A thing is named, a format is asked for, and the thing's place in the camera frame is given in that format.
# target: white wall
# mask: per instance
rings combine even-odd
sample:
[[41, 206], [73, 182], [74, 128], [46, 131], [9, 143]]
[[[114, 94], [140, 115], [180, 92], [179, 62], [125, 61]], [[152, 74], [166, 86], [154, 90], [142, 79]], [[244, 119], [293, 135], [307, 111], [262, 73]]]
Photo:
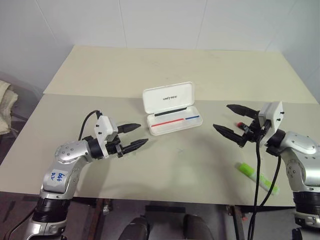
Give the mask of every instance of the white wall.
[[39, 98], [74, 44], [281, 51], [320, 102], [319, 11], [319, 0], [0, 0], [0, 78]]

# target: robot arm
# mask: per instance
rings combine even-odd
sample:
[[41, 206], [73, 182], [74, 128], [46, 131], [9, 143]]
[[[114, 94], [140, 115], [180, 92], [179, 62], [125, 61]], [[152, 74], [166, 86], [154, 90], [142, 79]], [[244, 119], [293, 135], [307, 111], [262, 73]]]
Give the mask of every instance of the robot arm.
[[118, 134], [131, 132], [141, 125], [130, 123], [117, 126], [111, 118], [97, 116], [94, 128], [96, 138], [88, 136], [83, 140], [65, 143], [56, 150], [55, 161], [44, 176], [37, 206], [29, 219], [25, 240], [31, 240], [34, 236], [59, 236], [57, 239], [66, 240], [61, 234], [66, 228], [68, 207], [83, 167], [112, 154], [120, 158], [148, 141], [140, 139], [122, 146]]
[[281, 156], [295, 202], [295, 222], [302, 228], [292, 231], [293, 239], [318, 239], [320, 236], [320, 146], [298, 133], [279, 129], [284, 111], [281, 102], [266, 103], [261, 111], [241, 105], [227, 105], [233, 112], [253, 119], [250, 126], [238, 125], [242, 136], [224, 126], [213, 127], [224, 137], [244, 147], [258, 142], [273, 156]]

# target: table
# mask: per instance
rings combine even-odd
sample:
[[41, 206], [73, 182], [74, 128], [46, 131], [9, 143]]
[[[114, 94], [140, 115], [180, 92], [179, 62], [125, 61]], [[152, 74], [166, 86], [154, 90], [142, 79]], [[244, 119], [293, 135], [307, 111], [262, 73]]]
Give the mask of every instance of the table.
[[45, 94], [141, 98], [191, 81], [196, 100], [317, 101], [279, 52], [74, 46]]
[[[252, 205], [255, 183], [235, 169], [236, 162], [256, 166], [255, 145], [239, 148], [216, 132], [212, 124], [235, 129], [234, 123], [250, 119], [225, 106], [242, 104], [260, 109], [263, 102], [197, 100], [202, 126], [161, 136], [147, 128], [141, 98], [46, 94], [21, 131], [0, 167], [0, 191], [38, 194], [44, 173], [56, 148], [77, 139], [90, 111], [101, 110], [116, 122], [140, 123], [137, 130], [120, 136], [124, 145], [149, 138], [139, 150], [123, 158], [111, 156], [84, 167], [75, 193], [78, 197], [136, 199], [230, 205]], [[320, 139], [320, 107], [312, 103], [284, 103], [281, 128]], [[95, 119], [87, 122], [83, 136], [94, 134]], [[261, 172], [270, 180], [277, 159], [261, 150]], [[292, 192], [281, 165], [278, 196], [267, 206], [293, 206]], [[260, 189], [259, 201], [266, 192]]]

